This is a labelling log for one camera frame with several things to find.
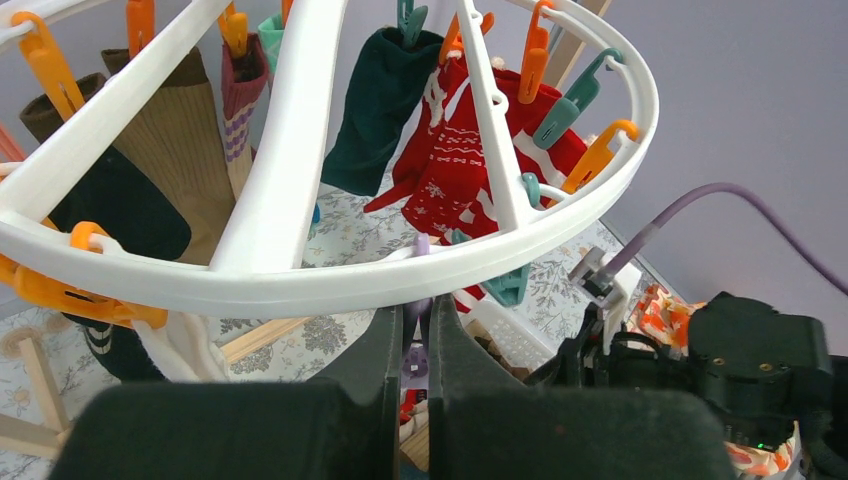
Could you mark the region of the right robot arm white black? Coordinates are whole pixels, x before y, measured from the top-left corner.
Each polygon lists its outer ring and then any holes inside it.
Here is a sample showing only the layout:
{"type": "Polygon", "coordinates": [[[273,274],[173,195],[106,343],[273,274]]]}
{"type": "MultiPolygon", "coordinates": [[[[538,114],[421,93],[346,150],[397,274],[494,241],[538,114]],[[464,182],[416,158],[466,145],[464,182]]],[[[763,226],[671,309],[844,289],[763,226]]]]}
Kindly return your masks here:
{"type": "Polygon", "coordinates": [[[828,352],[819,320],[727,292],[690,304],[652,286],[608,342],[602,322],[588,307],[529,383],[688,392],[722,423],[740,474],[798,464],[809,479],[846,477],[847,360],[828,352]]]}

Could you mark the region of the purple clothes peg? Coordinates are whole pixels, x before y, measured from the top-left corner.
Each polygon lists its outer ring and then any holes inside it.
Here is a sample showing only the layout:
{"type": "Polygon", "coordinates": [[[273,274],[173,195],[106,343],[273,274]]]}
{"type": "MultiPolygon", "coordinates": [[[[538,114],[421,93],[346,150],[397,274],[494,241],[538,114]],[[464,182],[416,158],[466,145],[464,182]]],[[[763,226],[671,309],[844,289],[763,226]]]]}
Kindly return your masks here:
{"type": "Polygon", "coordinates": [[[423,378],[428,374],[428,353],[425,334],[429,326],[432,298],[416,300],[403,306],[402,373],[410,379],[423,378]]]}

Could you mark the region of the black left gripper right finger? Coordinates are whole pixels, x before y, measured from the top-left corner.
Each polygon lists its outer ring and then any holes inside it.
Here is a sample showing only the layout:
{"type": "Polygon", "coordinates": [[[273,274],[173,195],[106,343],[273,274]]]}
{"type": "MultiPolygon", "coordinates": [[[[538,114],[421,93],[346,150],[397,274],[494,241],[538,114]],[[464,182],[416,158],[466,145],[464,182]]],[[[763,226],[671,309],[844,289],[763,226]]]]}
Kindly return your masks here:
{"type": "Polygon", "coordinates": [[[528,391],[466,333],[449,294],[434,299],[428,353],[431,477],[520,478],[528,391]]]}

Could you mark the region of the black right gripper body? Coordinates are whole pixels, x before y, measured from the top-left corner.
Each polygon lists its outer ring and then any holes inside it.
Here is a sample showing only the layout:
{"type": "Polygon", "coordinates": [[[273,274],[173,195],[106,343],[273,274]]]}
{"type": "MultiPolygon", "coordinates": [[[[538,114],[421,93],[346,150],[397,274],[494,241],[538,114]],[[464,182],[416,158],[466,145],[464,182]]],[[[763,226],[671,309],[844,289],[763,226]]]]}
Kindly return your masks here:
{"type": "Polygon", "coordinates": [[[532,387],[619,388],[692,391],[687,361],[671,348],[635,332],[619,330],[609,340],[604,316],[586,311],[573,338],[564,339],[550,360],[523,383],[532,387]]]}

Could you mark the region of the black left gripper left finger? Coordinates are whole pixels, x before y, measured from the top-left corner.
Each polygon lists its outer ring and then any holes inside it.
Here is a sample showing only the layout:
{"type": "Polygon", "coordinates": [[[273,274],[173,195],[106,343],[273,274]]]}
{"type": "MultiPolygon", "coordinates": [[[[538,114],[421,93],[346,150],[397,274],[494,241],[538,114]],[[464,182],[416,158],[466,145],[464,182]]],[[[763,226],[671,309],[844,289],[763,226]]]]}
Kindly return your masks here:
{"type": "Polygon", "coordinates": [[[378,309],[366,331],[306,382],[318,401],[299,470],[307,479],[399,477],[403,308],[378,309]]]}

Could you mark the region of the orange clothes peg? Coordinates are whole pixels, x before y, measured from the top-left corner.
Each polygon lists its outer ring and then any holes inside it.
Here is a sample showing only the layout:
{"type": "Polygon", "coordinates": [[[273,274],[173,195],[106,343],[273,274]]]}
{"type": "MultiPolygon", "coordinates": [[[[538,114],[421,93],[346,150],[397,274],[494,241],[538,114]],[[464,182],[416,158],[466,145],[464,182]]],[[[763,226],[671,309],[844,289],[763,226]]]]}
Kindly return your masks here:
{"type": "Polygon", "coordinates": [[[154,330],[166,325],[168,311],[165,309],[87,291],[47,276],[30,266],[35,263],[45,267],[49,260],[61,260],[61,240],[66,241],[70,248],[129,259],[144,266],[156,264],[156,258],[125,251],[100,225],[91,221],[77,223],[68,234],[58,231],[50,222],[44,224],[42,229],[42,235],[31,229],[30,233],[34,237],[29,239],[26,232],[6,223],[1,224],[1,282],[10,286],[21,299],[129,329],[136,323],[145,323],[154,330]]]}

